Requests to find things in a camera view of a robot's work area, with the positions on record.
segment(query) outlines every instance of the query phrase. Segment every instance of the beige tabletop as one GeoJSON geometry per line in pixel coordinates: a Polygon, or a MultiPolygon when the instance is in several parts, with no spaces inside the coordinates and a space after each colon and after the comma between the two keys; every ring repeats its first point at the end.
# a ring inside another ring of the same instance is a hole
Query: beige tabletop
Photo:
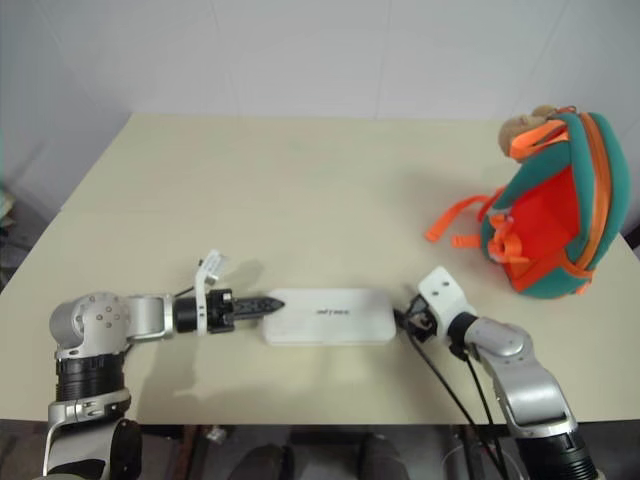
{"type": "MultiPolygon", "coordinates": [[[[444,265],[479,312],[532,334],[579,420],[640,418],[640,263],[621,238],[584,296],[555,301],[517,295],[479,251],[422,238],[450,204],[513,175],[497,128],[134,115],[0,296],[0,418],[46,419],[59,303],[98,290],[176,292],[211,248],[230,257],[220,285],[238,296],[381,287],[400,308],[444,265]]],[[[452,231],[473,233],[474,222],[464,214],[452,231]]],[[[439,344],[426,349],[484,421],[464,364],[439,344]]],[[[464,422],[404,336],[270,347],[243,322],[232,334],[136,346],[125,371],[129,416],[146,423],[464,422]]]]}

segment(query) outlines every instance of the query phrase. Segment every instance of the plush toy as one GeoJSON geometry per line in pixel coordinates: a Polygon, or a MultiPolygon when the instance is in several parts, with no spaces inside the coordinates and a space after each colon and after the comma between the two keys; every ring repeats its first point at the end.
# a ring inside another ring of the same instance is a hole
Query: plush toy
{"type": "MultiPolygon", "coordinates": [[[[510,157],[511,142],[521,133],[539,127],[547,121],[550,115],[557,112],[556,107],[552,105],[540,105],[535,108],[531,115],[518,115],[510,118],[502,125],[498,132],[498,145],[505,156],[510,157]]],[[[524,159],[515,159],[518,163],[523,163],[524,159]]]]}

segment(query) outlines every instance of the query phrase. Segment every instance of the white box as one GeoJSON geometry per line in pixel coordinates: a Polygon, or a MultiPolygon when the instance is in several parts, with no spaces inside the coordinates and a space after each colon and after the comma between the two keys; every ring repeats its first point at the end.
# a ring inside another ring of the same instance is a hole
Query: white box
{"type": "Polygon", "coordinates": [[[290,288],[268,295],[285,302],[262,322],[271,345],[381,344],[396,333],[393,308],[383,290],[290,288]]]}

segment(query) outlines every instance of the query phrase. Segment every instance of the backpack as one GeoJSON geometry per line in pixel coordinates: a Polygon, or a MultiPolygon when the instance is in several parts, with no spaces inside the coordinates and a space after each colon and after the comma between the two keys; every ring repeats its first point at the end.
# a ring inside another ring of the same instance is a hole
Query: backpack
{"type": "Polygon", "coordinates": [[[524,295],[582,293],[629,207],[628,167],[611,126],[600,114],[560,109],[515,137],[509,156],[524,161],[509,184],[457,203],[425,237],[437,241],[458,213],[482,203],[481,233],[454,236],[454,247],[481,247],[524,295]]]}

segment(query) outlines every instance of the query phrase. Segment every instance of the white wall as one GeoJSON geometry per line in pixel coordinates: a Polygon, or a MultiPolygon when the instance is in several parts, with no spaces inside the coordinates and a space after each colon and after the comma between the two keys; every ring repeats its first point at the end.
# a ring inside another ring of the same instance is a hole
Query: white wall
{"type": "Polygon", "coordinates": [[[550,102],[610,119],[640,220],[636,0],[0,1],[5,173],[48,217],[131,111],[502,119],[550,102]]]}

